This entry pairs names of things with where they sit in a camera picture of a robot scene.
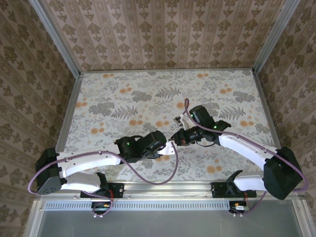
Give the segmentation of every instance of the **patterned wall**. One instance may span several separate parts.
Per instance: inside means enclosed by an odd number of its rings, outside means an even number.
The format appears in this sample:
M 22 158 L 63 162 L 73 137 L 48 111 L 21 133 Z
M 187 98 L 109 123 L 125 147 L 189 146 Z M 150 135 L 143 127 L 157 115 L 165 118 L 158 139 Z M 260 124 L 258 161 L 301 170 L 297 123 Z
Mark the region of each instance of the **patterned wall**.
M 316 222 L 316 1 L 301 0 L 259 78 L 280 141 L 310 183 L 305 194 Z
M 80 71 L 250 68 L 284 0 L 44 0 Z
M 40 153 L 56 144 L 74 78 L 27 1 L 0 1 L 0 236 L 23 233 Z
M 215 121 L 224 120 L 239 133 L 273 146 L 270 129 L 250 70 L 187 70 L 177 72 L 84 74 L 65 150 L 96 149 L 123 136 L 159 130 L 167 139 L 179 130 L 173 119 L 184 109 L 206 107 Z M 179 167 L 173 180 L 226 180 L 239 169 L 258 167 L 222 146 L 179 147 Z M 171 176 L 175 156 L 145 159 L 132 166 L 145 178 Z M 86 170 L 101 171 L 108 180 L 138 180 L 126 165 Z

